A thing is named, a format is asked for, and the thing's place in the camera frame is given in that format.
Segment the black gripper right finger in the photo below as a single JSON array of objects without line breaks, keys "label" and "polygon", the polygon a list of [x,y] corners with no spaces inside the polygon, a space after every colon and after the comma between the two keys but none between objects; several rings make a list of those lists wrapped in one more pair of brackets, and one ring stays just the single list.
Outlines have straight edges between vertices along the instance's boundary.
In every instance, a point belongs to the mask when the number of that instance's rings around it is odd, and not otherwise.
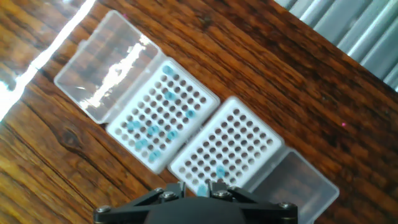
[{"label": "black gripper right finger", "polygon": [[291,202],[272,203],[257,198],[253,193],[224,182],[209,182],[207,197],[226,202],[223,210],[238,210],[233,215],[243,218],[242,223],[297,224],[298,206]]}]

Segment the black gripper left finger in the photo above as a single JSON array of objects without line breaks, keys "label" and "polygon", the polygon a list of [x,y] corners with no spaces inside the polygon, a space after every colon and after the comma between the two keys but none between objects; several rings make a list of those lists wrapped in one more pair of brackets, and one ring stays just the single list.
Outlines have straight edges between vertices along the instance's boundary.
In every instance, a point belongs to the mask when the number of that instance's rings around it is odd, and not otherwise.
[{"label": "black gripper left finger", "polygon": [[185,182],[167,184],[165,188],[158,187],[120,207],[115,208],[110,205],[98,207],[93,212],[93,223],[144,223],[149,212],[155,207],[167,202],[185,198],[185,195]]}]

